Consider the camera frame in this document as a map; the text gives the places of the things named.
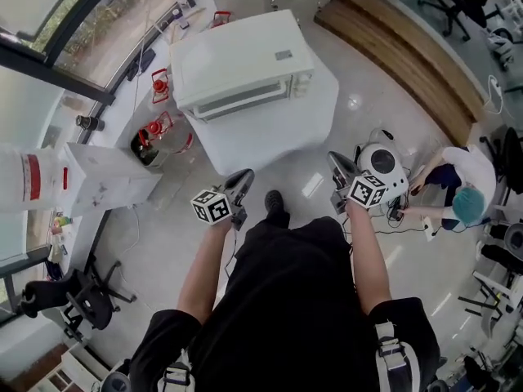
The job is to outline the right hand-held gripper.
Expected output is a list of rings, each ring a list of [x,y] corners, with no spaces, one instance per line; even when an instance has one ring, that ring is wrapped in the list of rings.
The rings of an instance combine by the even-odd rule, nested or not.
[[[328,152],[328,163],[335,184],[330,200],[337,214],[345,211],[349,200],[365,209],[382,202],[387,186],[377,177],[361,175],[361,170],[353,160],[336,151]]]

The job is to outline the white glass oven door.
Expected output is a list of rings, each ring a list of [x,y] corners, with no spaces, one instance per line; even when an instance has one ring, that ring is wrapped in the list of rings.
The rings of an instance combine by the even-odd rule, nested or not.
[[[292,84],[293,77],[280,79],[265,86],[236,93],[203,105],[181,108],[181,111],[198,120],[210,121],[240,110],[288,99]]]

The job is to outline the white toaster oven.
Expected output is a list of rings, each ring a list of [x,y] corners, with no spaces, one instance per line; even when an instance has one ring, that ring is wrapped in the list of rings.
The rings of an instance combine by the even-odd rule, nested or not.
[[[174,42],[172,96],[177,108],[203,105],[293,77],[290,97],[303,97],[314,63],[290,10],[235,20]]]

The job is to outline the person's black shoe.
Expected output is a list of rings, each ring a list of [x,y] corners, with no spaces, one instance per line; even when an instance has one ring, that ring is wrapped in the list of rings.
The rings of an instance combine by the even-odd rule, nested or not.
[[[273,189],[265,196],[265,207],[268,213],[284,210],[284,200],[282,194]]]

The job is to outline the person's black trousers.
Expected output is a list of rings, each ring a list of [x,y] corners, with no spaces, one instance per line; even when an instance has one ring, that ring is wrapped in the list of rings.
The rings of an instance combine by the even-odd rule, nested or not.
[[[276,228],[288,229],[290,223],[290,214],[282,208],[271,208],[266,216],[265,222]]]

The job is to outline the white table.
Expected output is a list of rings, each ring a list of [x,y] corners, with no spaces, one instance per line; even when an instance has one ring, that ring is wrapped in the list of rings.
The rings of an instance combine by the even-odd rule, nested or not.
[[[278,100],[209,122],[187,116],[211,164],[221,176],[258,171],[283,156],[322,144],[330,133],[338,80],[310,52],[314,77],[305,96]]]

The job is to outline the white round robot device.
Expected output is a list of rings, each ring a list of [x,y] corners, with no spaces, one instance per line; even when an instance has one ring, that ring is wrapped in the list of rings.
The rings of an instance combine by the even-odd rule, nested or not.
[[[372,174],[386,185],[383,203],[408,191],[402,152],[394,136],[384,128],[373,129],[368,141],[356,146],[354,161],[361,171]]]

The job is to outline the person's black shirt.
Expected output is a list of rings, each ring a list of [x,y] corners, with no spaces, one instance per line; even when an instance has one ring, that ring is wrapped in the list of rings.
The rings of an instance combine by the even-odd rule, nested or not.
[[[260,223],[207,321],[181,310],[153,315],[131,360],[131,391],[159,392],[168,365],[186,351],[194,392],[379,392],[375,327],[386,322],[413,347],[426,388],[440,349],[418,298],[366,314],[334,219],[298,229]]]

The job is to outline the wooden step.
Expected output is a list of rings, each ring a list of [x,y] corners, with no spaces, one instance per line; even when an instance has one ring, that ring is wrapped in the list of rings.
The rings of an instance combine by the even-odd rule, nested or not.
[[[480,91],[458,59],[391,0],[331,0],[315,22],[395,80],[456,145],[483,118]]]

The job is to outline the black remote control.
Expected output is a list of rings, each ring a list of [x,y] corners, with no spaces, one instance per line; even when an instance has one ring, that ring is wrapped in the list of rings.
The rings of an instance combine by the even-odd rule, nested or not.
[[[149,68],[155,57],[156,53],[152,48],[144,51],[143,54],[138,56],[127,68],[127,80],[131,82],[138,74],[143,74]]]

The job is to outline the black thermos flask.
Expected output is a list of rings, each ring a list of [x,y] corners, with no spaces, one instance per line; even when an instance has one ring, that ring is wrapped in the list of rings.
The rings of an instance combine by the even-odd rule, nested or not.
[[[78,115],[75,122],[84,131],[103,131],[105,129],[105,122],[92,116]]]

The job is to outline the white metal stand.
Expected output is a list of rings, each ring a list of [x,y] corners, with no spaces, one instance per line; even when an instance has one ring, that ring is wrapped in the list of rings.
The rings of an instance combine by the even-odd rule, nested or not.
[[[503,316],[514,311],[509,297],[494,287],[491,282],[486,282],[486,277],[475,272],[473,278],[479,283],[479,298],[459,296],[458,300],[465,305],[464,310],[470,315],[480,318],[481,330],[488,339],[494,334],[494,329]]]

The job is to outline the clear water jug red label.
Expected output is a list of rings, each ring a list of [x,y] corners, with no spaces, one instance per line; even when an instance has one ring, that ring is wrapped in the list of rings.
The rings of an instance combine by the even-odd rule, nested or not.
[[[0,145],[0,212],[65,208],[68,166],[64,149]]]

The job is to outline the white shelf unit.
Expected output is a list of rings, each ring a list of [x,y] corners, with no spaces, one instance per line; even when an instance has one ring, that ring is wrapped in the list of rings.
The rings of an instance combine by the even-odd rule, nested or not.
[[[29,392],[100,392],[110,369],[88,346],[76,344]]]

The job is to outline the black window frame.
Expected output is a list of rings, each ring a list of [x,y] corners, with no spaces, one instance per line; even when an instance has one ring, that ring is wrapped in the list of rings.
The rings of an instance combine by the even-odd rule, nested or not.
[[[179,1],[0,0],[0,67],[110,105]]]

